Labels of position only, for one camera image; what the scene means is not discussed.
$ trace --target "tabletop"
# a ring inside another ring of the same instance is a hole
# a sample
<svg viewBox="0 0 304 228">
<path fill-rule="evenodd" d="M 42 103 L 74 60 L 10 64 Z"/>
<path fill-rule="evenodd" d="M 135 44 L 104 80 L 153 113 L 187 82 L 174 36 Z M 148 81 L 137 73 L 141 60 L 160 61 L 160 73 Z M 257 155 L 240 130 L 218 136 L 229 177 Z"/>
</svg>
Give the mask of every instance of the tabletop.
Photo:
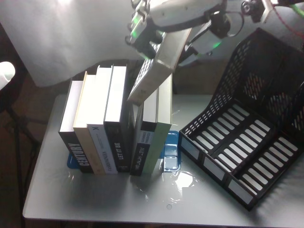
<svg viewBox="0 0 304 228">
<path fill-rule="evenodd" d="M 67 167 L 59 134 L 65 95 L 56 98 L 26 198 L 30 219 L 174 223 L 218 226 L 304 226 L 304 156 L 251 211 L 182 154 L 181 170 L 150 178 L 128 173 L 95 176 Z M 208 105 L 209 95 L 174 95 L 171 130 Z"/>
</svg>

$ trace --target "white cylindrical object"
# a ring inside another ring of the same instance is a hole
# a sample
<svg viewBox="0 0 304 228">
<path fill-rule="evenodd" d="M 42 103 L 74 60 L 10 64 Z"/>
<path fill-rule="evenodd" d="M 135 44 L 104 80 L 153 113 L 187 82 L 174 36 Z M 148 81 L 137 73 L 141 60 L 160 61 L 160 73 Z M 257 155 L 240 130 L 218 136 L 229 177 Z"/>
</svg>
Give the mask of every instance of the white cylindrical object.
<svg viewBox="0 0 304 228">
<path fill-rule="evenodd" d="M 15 75 L 15 67 L 10 62 L 0 63 L 0 90 L 11 81 Z"/>
</svg>

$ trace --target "green wire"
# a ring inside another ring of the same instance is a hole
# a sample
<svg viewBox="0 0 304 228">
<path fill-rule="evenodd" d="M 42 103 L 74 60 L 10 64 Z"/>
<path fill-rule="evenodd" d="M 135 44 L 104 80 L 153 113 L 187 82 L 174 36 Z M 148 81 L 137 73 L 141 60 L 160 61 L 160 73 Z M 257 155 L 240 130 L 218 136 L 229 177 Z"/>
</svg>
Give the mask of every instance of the green wire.
<svg viewBox="0 0 304 228">
<path fill-rule="evenodd" d="M 297 14 L 299 14 L 301 17 L 304 18 L 304 11 L 302 9 L 300 9 L 296 5 L 290 5 L 290 7 L 294 10 L 294 12 L 296 12 Z"/>
</svg>

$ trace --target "black stand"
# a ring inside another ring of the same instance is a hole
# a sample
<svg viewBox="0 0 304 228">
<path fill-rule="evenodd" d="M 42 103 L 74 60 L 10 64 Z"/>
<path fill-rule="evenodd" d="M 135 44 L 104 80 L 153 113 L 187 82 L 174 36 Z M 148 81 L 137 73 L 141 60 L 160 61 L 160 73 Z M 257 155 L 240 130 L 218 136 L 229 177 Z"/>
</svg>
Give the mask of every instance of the black stand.
<svg viewBox="0 0 304 228">
<path fill-rule="evenodd" d="M 22 211 L 23 211 L 25 196 L 27 194 L 30 171 L 31 171 L 32 165 L 34 163 L 35 157 L 37 155 L 37 151 L 40 146 L 40 143 L 33 137 L 31 132 L 27 129 L 26 125 L 21 121 L 21 119 L 17 116 L 17 114 L 14 112 L 14 110 L 11 107 L 6 108 L 6 111 L 11 116 L 11 118 L 13 119 L 14 124 L 15 124 L 14 125 L 14 136 L 15 136 L 18 191 L 19 191 L 20 223 L 21 223 L 21 228 L 25 228 L 25 220 L 22 216 Z M 30 160 L 29 160 L 29 165 L 27 168 L 27 173 L 25 176 L 24 183 L 23 183 L 23 178 L 22 178 L 22 166 L 21 166 L 21 154 L 20 154 L 20 137 L 19 137 L 20 131 L 22 131 L 32 143 L 32 148 L 31 148 L 31 152 L 30 152 Z"/>
</svg>

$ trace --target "black book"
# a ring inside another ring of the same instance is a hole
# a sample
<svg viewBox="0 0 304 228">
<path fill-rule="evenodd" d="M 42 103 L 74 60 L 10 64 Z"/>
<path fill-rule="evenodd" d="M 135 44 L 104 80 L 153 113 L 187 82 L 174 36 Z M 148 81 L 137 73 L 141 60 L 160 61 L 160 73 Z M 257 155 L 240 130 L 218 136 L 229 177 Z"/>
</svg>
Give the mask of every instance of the black book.
<svg viewBox="0 0 304 228">
<path fill-rule="evenodd" d="M 133 159 L 130 174 L 140 176 L 157 125 L 158 89 L 139 107 L 135 123 Z"/>
<path fill-rule="evenodd" d="M 127 103 L 127 67 L 114 66 L 105 111 L 104 128 L 118 172 L 129 172 L 134 125 Z"/>
<path fill-rule="evenodd" d="M 81 172 L 93 173 L 92 167 L 73 129 L 73 123 L 78 107 L 82 85 L 83 81 L 71 81 L 58 133 L 65 143 L 67 149 L 77 160 Z"/>
</svg>

